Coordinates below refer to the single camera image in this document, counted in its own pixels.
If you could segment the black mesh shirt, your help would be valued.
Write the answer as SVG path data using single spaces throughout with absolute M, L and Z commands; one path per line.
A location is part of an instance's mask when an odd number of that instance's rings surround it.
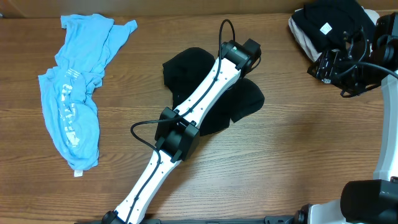
M 164 85 L 172 92 L 173 106 L 183 103 L 199 86 L 215 63 L 215 58 L 198 47 L 180 52 L 162 64 Z M 200 135 L 217 133 L 247 115 L 260 110 L 265 97 L 260 88 L 246 78 L 226 90 L 209 110 L 200 126 Z

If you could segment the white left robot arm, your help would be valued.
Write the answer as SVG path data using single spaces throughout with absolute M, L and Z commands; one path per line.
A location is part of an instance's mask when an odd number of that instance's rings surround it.
M 130 224 L 143 221 L 154 195 L 167 176 L 196 149 L 200 126 L 220 96 L 252 70 L 261 58 L 261 46 L 252 39 L 243 45 L 234 40 L 219 46 L 218 58 L 196 90 L 175 109 L 165 108 L 155 133 L 153 154 L 129 195 L 102 223 Z

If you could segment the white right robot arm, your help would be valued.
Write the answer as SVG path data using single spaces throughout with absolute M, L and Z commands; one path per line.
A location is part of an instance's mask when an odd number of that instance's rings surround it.
M 380 88 L 384 103 L 379 158 L 371 180 L 348 182 L 341 197 L 304 205 L 288 223 L 397 223 L 397 13 L 376 21 L 373 40 L 363 28 L 344 34 L 346 50 L 326 50 L 307 72 L 341 89 L 343 98 Z

